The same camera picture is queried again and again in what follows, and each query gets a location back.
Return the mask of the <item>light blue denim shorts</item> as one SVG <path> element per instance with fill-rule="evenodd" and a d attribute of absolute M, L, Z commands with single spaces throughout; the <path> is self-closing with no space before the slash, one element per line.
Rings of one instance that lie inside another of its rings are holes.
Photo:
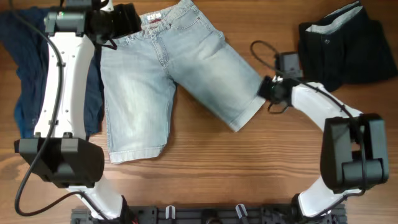
<path fill-rule="evenodd" d="M 109 159 L 120 164 L 160 155 L 175 91 L 239 131 L 261 108 L 259 74 L 191 0 L 141 16 L 142 29 L 101 53 Z"/>

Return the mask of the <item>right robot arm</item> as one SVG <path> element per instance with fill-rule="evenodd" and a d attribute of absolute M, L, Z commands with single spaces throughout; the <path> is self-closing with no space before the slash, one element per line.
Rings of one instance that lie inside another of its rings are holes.
<path fill-rule="evenodd" d="M 286 103 L 301 111 L 323 133 L 320 177 L 292 201 L 297 221 L 319 219 L 347 198 L 387 182 L 385 122 L 378 114 L 351 108 L 321 83 L 293 78 L 265 77 L 257 94 L 271 105 Z"/>

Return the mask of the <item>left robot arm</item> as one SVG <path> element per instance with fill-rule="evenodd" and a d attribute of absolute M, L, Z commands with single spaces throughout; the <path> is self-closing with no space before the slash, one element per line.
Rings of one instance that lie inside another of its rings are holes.
<path fill-rule="evenodd" d="M 62 1 L 49 11 L 40 32 L 49 45 L 44 103 L 32 138 L 15 150 L 29 164 L 26 176 L 76 195 L 87 207 L 87 223 L 137 223 L 126 199 L 104 176 L 104 152 L 89 142 L 84 126 L 86 80 L 96 47 L 116 49 L 114 40 L 139 32 L 133 4 Z"/>

